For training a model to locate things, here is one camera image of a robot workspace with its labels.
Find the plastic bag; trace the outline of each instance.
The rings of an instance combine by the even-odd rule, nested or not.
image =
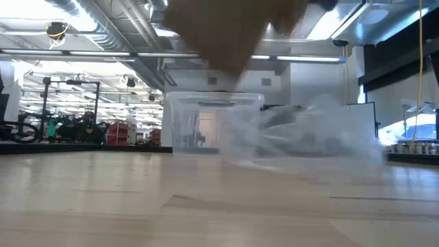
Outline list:
[[[325,95],[306,107],[274,107],[261,112],[259,138],[246,139],[247,143],[241,145],[254,147],[251,158],[248,152],[242,152],[242,158],[223,154],[234,164],[269,170],[327,163],[332,164],[331,169],[334,165],[344,169],[352,164],[383,164],[384,147],[364,132],[365,123],[358,119],[355,111]],[[230,125],[244,126],[238,117]]]

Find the wooden tabletop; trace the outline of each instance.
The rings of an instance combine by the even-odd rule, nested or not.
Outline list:
[[[0,246],[439,246],[439,167],[310,161],[0,156]]]

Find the transparent plastic bin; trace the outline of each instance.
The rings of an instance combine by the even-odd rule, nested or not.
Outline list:
[[[263,95],[170,92],[174,154],[251,157],[259,138]]]

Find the clear plastic container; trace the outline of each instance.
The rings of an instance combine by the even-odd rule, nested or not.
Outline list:
[[[263,95],[170,92],[174,154],[220,153],[248,158],[259,138]]]

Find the ceiling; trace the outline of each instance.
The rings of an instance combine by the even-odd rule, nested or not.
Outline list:
[[[438,6],[436,0],[423,1],[422,14]],[[180,37],[162,25],[165,0],[14,0],[0,8],[0,49],[59,49],[65,51],[148,51],[191,52]],[[269,56],[342,56],[342,48],[332,40],[347,40],[351,46],[376,44],[418,19],[417,0],[339,0],[335,9],[325,12],[309,5],[302,21],[289,36],[278,35],[269,25],[255,54]],[[67,37],[60,44],[46,35],[45,28],[53,21],[69,26]],[[23,109],[39,107],[42,78],[54,76],[61,80],[77,78],[100,81],[101,96],[106,107],[99,117],[111,119],[122,115],[138,115],[139,121],[161,121],[161,101],[165,84],[175,82],[168,71],[205,69],[198,59],[129,58],[111,56],[19,56],[1,54],[0,59],[15,59],[26,73],[23,82]],[[253,60],[250,70],[280,71],[287,62]],[[134,78],[136,86],[127,89],[126,78]],[[86,93],[71,87],[51,85],[50,100],[71,102],[67,112],[84,111],[93,89],[83,85]],[[156,100],[150,102],[153,95]],[[51,103],[59,110],[63,107]]]

